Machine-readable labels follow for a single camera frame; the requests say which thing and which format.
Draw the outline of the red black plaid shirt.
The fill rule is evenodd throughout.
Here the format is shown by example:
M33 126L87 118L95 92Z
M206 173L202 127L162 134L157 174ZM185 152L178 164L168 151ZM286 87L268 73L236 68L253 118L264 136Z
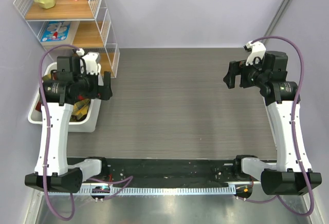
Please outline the red black plaid shirt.
M82 96L82 95L78 95L77 100L78 101L83 101L83 100L87 100L87 98Z

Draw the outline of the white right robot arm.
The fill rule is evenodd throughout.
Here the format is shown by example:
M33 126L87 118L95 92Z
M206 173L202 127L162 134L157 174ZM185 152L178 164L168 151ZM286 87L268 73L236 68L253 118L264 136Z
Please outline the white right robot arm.
M223 78L228 88L235 87L236 76L240 87L257 87L265 103L265 110L277 150L275 165L256 156L238 155L232 167L237 180L248 176L258 180L267 195L296 195L308 192L306 179L314 189L322 182L320 173L313 172L307 158L299 120L300 105L292 113L293 101L299 98L296 82L287 81L288 56L284 52L268 51L251 65L231 61Z

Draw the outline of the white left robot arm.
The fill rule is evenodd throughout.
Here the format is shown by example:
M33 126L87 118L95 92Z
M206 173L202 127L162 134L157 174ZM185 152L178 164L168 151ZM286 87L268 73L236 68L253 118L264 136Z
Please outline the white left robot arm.
M88 157L68 165L67 138L74 105L83 98L100 103L109 100L111 74L101 75L100 55L58 57L50 77L41 79L42 135L34 172L25 176L25 185L49 192L77 193L90 178L105 182L109 169L103 157Z

